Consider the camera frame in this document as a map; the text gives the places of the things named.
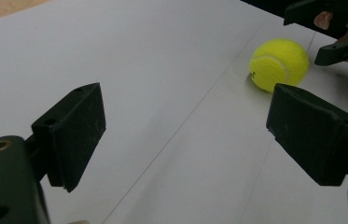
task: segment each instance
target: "white surface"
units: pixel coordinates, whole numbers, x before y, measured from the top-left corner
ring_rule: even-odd
[[[53,223],[348,223],[346,190],[321,188],[267,132],[271,96],[247,77],[253,50],[287,37],[240,1],[55,0],[0,19],[0,136],[70,90],[101,82],[107,131],[79,186],[42,181]],[[301,87],[348,111],[348,64]]]

